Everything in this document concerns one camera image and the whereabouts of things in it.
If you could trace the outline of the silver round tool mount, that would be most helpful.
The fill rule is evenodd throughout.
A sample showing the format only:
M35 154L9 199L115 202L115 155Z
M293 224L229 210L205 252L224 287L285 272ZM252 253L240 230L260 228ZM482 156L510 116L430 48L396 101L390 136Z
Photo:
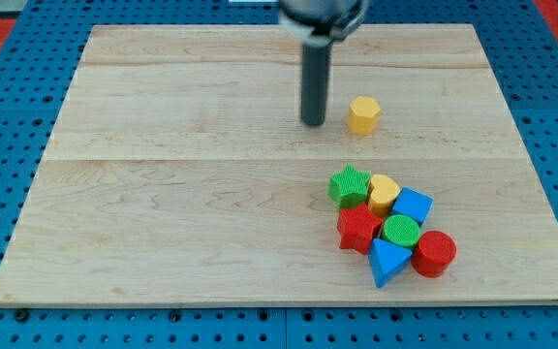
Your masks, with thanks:
M279 23L309 47L342 42L364 22L371 0L279 0Z

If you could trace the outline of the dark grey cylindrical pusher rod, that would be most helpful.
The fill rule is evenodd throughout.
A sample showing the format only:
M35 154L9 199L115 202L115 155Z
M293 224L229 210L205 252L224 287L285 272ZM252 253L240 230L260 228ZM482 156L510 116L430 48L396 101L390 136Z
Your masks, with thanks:
M332 44L302 45L300 120L307 126L322 126L326 120L331 53Z

